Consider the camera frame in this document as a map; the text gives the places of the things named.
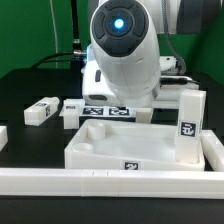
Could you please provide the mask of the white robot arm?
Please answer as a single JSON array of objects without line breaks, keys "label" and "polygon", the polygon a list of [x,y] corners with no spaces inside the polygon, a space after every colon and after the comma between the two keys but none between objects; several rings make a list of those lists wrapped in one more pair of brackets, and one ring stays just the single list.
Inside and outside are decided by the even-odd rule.
[{"label": "white robot arm", "polygon": [[[178,107],[193,84],[178,81],[186,65],[160,54],[157,36],[203,32],[224,0],[93,0],[82,96],[94,106]],[[175,69],[178,76],[169,72]],[[175,79],[175,83],[165,81]]]}]

